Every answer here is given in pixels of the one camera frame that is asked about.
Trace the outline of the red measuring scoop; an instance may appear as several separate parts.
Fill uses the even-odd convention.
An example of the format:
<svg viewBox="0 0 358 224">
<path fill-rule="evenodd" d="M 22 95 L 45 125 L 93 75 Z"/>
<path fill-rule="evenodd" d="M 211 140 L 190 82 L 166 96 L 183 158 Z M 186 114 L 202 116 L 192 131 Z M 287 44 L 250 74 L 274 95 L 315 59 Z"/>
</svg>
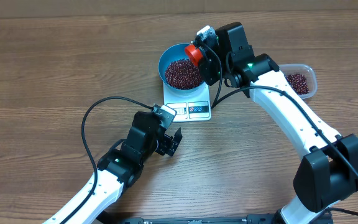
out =
<svg viewBox="0 0 358 224">
<path fill-rule="evenodd" d="M 188 46 L 186 46 L 185 53 L 189 60 L 192 62 L 192 64 L 196 67 L 203 59 L 203 53 L 194 44 L 189 44 Z"/>
</svg>

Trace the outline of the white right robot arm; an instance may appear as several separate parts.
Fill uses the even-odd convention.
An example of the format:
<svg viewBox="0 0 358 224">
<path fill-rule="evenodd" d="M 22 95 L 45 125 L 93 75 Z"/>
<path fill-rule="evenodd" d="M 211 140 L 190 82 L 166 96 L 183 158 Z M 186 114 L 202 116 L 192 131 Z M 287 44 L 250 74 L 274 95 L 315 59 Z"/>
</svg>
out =
<svg viewBox="0 0 358 224">
<path fill-rule="evenodd" d="M 255 55 L 240 22 L 196 33 L 187 55 L 208 85 L 243 92 L 279 125 L 300 157 L 295 198 L 275 223 L 311 223 L 358 191 L 358 138 L 343 136 L 320 119 L 267 54 Z"/>
</svg>

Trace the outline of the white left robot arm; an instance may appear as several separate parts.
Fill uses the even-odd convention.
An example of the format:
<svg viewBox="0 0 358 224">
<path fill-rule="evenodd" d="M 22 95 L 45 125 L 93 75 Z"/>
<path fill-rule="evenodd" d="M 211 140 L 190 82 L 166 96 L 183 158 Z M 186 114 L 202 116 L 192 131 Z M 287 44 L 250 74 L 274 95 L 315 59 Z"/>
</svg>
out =
<svg viewBox="0 0 358 224">
<path fill-rule="evenodd" d="M 120 155 L 130 143 L 133 134 L 120 139 L 98 163 L 88 183 L 46 223 L 93 223 L 126 189 L 139 179 L 144 163 L 134 164 Z"/>
</svg>

